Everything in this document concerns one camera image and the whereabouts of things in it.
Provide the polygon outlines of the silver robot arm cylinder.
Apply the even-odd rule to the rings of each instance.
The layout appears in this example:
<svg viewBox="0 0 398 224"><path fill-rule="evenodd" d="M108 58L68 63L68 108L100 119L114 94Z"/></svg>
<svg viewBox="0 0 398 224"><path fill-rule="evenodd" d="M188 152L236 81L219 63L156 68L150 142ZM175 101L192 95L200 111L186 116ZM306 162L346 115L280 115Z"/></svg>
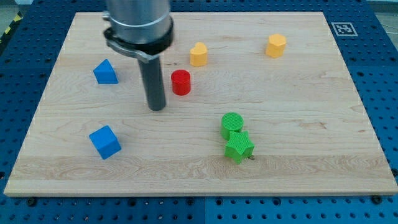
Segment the silver robot arm cylinder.
<svg viewBox="0 0 398 224"><path fill-rule="evenodd" d="M106 0L106 44L127 57L149 63L171 46L174 22L169 0Z"/></svg>

